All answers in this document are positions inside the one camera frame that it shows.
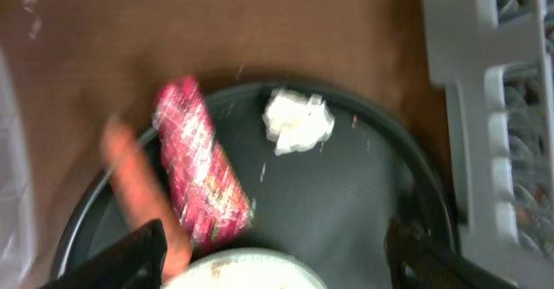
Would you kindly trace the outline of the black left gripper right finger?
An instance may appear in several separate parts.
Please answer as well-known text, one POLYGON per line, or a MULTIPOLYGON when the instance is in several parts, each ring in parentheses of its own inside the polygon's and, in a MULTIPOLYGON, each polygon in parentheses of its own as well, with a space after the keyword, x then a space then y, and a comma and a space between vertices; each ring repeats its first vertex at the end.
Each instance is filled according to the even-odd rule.
POLYGON ((394 289, 516 289, 415 227, 389 221, 384 250, 394 289))

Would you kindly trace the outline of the orange carrot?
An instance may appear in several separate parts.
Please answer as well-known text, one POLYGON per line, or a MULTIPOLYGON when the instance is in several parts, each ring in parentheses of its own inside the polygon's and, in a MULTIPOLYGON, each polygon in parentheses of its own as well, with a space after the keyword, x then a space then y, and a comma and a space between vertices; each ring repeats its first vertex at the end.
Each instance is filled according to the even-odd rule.
POLYGON ((162 222, 167 243, 162 281, 174 279, 187 269, 192 246, 134 130, 122 120, 111 117, 101 135, 100 154, 111 171, 110 184, 128 222, 134 228, 153 219, 162 222))

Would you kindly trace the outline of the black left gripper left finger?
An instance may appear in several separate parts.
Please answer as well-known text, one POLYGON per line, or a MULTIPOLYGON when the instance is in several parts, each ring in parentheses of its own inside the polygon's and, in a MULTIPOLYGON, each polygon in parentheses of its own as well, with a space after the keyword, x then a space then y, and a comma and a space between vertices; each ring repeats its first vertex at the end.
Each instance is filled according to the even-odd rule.
POLYGON ((160 289, 166 252, 163 224, 154 219, 41 289, 160 289))

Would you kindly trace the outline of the red snack wrapper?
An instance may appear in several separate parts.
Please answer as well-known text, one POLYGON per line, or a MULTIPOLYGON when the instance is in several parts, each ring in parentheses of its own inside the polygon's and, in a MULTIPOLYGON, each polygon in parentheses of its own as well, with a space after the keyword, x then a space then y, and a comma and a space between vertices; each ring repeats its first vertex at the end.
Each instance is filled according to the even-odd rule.
POLYGON ((216 137, 193 76, 159 92, 152 124, 161 142, 172 207, 193 246, 218 247, 246 230, 254 217, 251 202, 216 137))

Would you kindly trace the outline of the white tissue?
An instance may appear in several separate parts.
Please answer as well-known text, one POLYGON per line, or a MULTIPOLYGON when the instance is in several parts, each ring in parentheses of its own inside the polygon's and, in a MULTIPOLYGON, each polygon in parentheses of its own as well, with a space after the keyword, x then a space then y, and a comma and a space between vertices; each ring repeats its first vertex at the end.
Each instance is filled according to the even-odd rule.
POLYGON ((335 124, 321 95, 306 97, 286 88, 272 91, 262 120, 276 156, 311 150, 329 139, 335 124))

